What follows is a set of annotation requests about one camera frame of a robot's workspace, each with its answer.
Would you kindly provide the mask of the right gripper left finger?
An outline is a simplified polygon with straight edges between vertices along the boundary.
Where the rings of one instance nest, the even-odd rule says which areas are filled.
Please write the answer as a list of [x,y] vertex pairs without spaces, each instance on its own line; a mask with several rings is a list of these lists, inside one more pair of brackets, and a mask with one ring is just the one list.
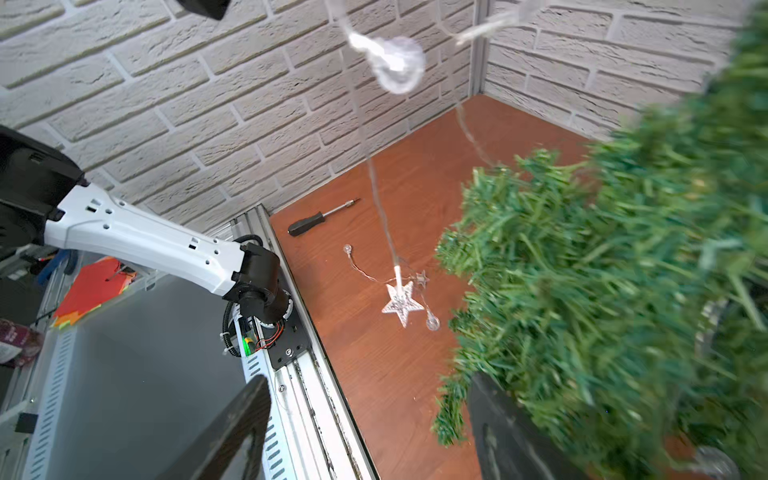
[[158,477],[223,479],[235,465],[243,479],[259,478],[270,411],[268,379],[257,375]]

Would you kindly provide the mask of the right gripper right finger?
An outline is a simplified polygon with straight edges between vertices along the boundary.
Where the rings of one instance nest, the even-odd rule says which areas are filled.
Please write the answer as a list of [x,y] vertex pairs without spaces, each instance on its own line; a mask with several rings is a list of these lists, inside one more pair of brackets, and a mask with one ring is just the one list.
[[587,477],[489,375],[472,375],[467,404],[484,479]]

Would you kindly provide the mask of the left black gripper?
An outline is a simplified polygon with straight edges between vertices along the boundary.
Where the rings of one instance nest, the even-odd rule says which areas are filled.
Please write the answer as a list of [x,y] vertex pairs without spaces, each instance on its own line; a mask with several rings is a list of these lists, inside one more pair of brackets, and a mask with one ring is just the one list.
[[231,0],[177,0],[186,11],[220,21],[225,16]]

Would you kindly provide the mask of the small green christmas tree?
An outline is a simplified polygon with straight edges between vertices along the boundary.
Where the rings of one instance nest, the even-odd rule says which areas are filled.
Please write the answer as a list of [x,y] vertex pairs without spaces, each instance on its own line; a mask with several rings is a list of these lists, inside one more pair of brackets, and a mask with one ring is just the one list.
[[767,5],[706,89],[567,164],[477,168],[436,255],[469,285],[432,429],[490,376],[584,471],[660,477],[665,444],[767,475]]

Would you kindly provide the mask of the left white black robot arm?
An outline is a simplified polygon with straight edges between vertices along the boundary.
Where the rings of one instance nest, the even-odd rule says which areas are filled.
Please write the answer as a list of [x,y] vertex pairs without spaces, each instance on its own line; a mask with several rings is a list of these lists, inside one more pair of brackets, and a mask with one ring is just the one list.
[[5,1],[1,251],[92,252],[203,287],[266,325],[293,311],[276,254],[217,226],[283,190],[318,1]]

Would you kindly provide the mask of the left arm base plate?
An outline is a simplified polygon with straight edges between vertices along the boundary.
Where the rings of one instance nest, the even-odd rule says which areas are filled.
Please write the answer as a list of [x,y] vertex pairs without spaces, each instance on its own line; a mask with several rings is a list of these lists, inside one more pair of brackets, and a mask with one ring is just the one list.
[[301,320],[299,310],[292,300],[283,318],[274,326],[245,319],[234,302],[226,304],[220,337],[225,353],[240,358],[244,348],[250,360],[264,353],[274,371],[289,365],[311,348],[309,336]]

